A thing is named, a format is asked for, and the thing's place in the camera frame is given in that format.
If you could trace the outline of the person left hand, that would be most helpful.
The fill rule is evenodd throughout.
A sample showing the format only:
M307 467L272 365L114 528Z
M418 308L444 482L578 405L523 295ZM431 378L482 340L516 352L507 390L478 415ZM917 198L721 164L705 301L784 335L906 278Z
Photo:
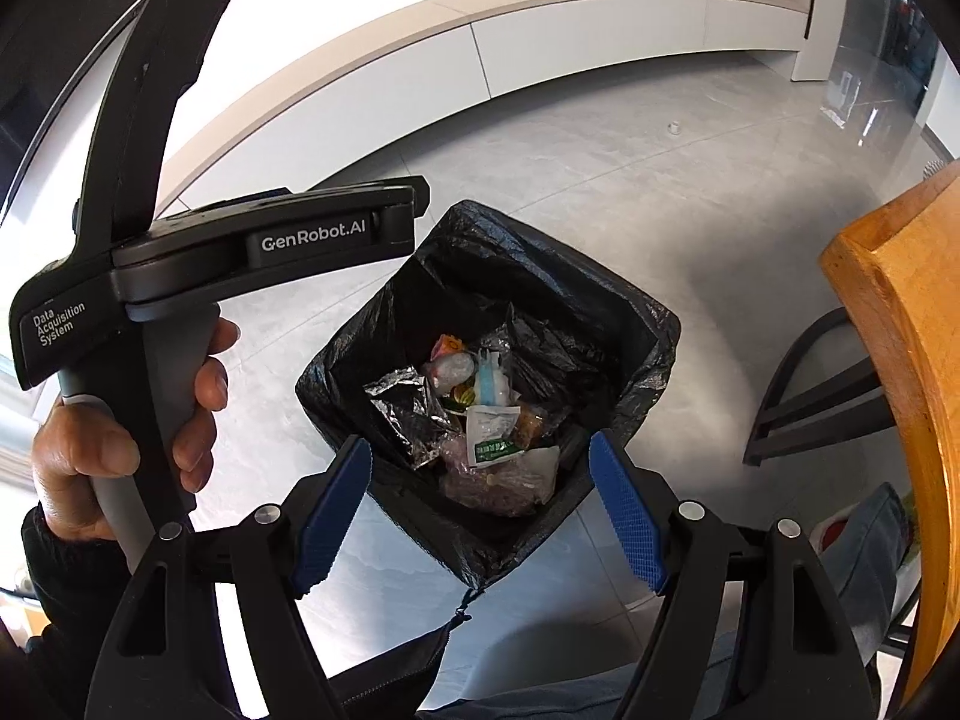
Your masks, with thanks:
M189 493L203 489L212 476L215 415L228 405L228 374L217 356L240 334L229 320L217 323L208 358L195 374L194 416L172 442L172 460ZM111 539L114 533L91 481L127 478L139 465L139 447L114 419L93 406L55 403L31 450L32 476L49 530L64 541Z

